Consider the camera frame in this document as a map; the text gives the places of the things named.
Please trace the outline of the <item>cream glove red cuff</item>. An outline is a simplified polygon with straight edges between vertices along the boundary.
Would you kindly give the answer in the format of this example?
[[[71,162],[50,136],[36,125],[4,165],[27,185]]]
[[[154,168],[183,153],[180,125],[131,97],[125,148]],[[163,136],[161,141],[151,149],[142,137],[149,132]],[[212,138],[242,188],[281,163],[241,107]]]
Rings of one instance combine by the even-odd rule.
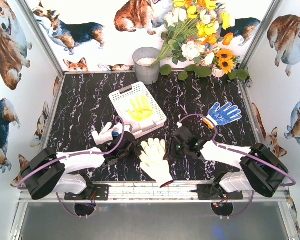
[[[142,154],[139,158],[141,160],[141,169],[151,179],[156,181],[159,188],[166,187],[174,182],[167,160],[163,160],[162,158],[156,160],[153,157],[148,157],[146,154]]]

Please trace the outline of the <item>yellow coated work glove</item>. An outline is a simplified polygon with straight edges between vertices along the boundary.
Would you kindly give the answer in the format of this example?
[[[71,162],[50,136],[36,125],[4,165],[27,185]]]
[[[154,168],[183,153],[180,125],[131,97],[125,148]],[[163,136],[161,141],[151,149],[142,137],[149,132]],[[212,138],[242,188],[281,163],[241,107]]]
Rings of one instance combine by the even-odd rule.
[[[129,100],[132,109],[126,112],[136,122],[141,122],[153,115],[153,109],[145,95],[137,95]]]

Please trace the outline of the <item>white plastic storage basket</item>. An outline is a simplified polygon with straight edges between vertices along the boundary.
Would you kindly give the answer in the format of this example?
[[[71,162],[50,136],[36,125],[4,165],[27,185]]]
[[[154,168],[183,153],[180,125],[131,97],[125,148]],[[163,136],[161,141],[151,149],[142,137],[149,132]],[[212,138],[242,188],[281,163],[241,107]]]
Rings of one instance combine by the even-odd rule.
[[[133,99],[135,96],[144,95],[147,97],[148,102],[150,103],[153,115],[149,118],[152,118],[155,125],[152,128],[148,128],[146,131],[138,131],[133,132],[133,122],[134,120],[127,113],[127,110],[132,110],[132,106],[130,104],[130,99]],[[109,99],[115,108],[117,114],[123,119],[124,125],[130,125],[130,131],[135,136],[135,138],[140,138],[144,135],[147,135],[155,130],[162,128],[167,120],[166,115],[148,91],[146,86],[142,82],[137,82],[127,87],[124,87],[120,90],[116,90],[109,94]]]

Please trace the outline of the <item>cream knit glove pair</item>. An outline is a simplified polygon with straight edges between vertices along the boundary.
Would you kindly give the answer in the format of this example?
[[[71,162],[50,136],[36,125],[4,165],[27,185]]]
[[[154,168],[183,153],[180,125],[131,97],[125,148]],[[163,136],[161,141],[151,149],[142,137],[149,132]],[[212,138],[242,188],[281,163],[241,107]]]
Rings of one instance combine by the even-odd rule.
[[[141,142],[141,155],[139,156],[142,162],[158,162],[162,161],[166,154],[166,141],[159,138],[149,138],[147,141]]]

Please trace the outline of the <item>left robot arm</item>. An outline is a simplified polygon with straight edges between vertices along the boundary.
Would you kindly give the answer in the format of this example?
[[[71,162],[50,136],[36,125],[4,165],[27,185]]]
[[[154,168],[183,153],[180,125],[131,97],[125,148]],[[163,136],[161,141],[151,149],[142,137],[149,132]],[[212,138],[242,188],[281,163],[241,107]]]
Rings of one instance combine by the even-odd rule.
[[[64,193],[66,200],[91,200],[97,196],[97,185],[87,175],[78,172],[116,165],[134,158],[139,150],[129,124],[107,123],[101,132],[93,131],[96,146],[76,152],[56,152],[51,147],[42,150],[21,168],[19,190],[28,190],[33,200],[51,193]]]

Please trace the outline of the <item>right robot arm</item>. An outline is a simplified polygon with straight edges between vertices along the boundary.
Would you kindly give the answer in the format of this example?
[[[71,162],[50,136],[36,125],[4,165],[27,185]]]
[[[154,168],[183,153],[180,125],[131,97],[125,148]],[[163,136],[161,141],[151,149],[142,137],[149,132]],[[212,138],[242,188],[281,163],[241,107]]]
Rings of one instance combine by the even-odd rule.
[[[188,128],[181,126],[168,141],[166,158],[177,161],[185,156],[238,169],[237,172],[221,173],[213,181],[211,190],[219,195],[254,191],[271,198],[289,176],[285,165],[261,143],[251,147],[222,144],[214,138],[198,138]]]

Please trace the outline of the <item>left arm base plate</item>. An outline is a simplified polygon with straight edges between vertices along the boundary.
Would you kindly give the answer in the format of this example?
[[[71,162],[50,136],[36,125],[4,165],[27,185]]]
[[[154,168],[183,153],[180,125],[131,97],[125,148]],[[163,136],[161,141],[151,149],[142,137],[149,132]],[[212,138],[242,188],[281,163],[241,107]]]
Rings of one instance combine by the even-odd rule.
[[[109,188],[108,184],[93,184],[79,194],[65,193],[64,199],[66,201],[107,201]]]

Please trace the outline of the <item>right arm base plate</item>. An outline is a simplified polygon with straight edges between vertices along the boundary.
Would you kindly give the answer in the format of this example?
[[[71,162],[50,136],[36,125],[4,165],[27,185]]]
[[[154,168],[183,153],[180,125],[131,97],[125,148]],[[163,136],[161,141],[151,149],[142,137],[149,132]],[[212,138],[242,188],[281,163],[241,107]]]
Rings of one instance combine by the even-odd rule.
[[[241,191],[227,193],[212,184],[197,184],[196,189],[190,190],[190,192],[196,193],[199,200],[223,200],[226,197],[229,200],[242,200],[244,198]]]

